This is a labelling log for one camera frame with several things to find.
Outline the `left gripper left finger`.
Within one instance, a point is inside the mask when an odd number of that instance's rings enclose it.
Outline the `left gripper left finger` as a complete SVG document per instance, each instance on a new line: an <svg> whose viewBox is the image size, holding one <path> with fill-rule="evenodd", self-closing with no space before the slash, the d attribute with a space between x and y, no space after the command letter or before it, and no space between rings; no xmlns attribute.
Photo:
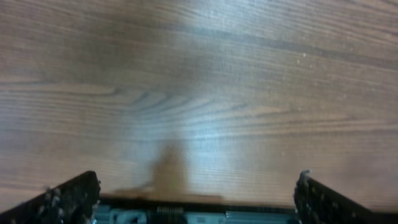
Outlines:
<svg viewBox="0 0 398 224"><path fill-rule="evenodd" d="M92 223L100 201L96 172L86 171L1 213L2 224Z"/></svg>

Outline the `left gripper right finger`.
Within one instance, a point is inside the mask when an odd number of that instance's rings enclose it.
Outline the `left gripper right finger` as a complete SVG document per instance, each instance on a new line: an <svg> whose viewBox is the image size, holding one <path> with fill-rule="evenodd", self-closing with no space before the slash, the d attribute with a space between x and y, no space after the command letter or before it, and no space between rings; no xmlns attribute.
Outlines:
<svg viewBox="0 0 398 224"><path fill-rule="evenodd" d="M397 224L396 213L372 212L362 205L300 173L294 204L301 224Z"/></svg>

